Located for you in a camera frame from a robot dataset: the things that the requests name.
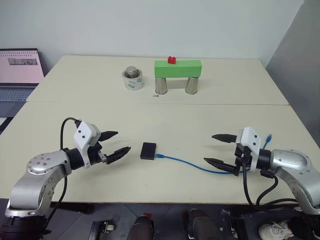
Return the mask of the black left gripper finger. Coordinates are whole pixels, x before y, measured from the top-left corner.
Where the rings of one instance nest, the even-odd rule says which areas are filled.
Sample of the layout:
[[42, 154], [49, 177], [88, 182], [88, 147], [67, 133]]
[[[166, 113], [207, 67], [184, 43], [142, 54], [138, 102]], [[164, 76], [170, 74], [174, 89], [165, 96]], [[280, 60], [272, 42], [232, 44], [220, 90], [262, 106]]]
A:
[[131, 147], [130, 146], [126, 146], [126, 147], [123, 147], [123, 148], [120, 148], [118, 150], [116, 150], [114, 153], [110, 154], [110, 155], [106, 155], [105, 158], [106, 158], [106, 161], [105, 163], [107, 165], [121, 159], [122, 157], [124, 157], [129, 151], [131, 150]]
[[104, 132], [101, 132], [100, 141], [104, 142], [104, 141], [112, 138], [113, 136], [117, 135], [118, 133], [119, 133], [118, 131], [104, 131]]

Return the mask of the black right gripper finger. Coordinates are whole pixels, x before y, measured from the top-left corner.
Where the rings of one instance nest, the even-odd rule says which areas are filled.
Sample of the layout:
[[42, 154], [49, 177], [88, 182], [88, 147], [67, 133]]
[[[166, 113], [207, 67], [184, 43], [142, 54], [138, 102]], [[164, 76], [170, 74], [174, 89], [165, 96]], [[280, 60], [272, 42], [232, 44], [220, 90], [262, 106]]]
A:
[[204, 157], [203, 158], [208, 164], [214, 166], [217, 169], [223, 170], [225, 172], [231, 173], [235, 176], [238, 175], [238, 170], [236, 166], [230, 165], [227, 163], [224, 163], [222, 160], [216, 159], [216, 158], [208, 158]]
[[214, 134], [211, 137], [224, 143], [235, 143], [237, 139], [236, 135], [227, 133]]

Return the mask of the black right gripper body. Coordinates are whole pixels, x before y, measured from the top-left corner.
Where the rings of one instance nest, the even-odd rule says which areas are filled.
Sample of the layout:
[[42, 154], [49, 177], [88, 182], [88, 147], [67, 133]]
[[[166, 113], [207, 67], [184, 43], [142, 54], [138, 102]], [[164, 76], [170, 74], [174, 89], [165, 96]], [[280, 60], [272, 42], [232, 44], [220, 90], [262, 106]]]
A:
[[242, 168], [242, 172], [245, 173], [247, 171], [247, 167], [251, 165], [251, 150], [247, 146], [240, 146], [237, 145], [235, 149], [234, 155], [236, 156], [235, 159], [235, 171], [234, 175], [239, 176], [240, 168]]

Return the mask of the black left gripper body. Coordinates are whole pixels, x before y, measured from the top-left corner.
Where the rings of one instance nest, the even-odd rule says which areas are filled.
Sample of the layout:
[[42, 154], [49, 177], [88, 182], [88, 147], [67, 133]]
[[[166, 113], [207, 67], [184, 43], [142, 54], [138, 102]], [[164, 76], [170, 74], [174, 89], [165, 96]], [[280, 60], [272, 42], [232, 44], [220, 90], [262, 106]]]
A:
[[89, 163], [91, 166], [98, 164], [98, 163], [106, 163], [107, 162], [106, 155], [101, 152], [102, 146], [99, 143], [100, 141], [101, 141], [101, 138], [98, 137], [97, 139], [92, 140], [89, 143], [87, 155], [88, 155]]

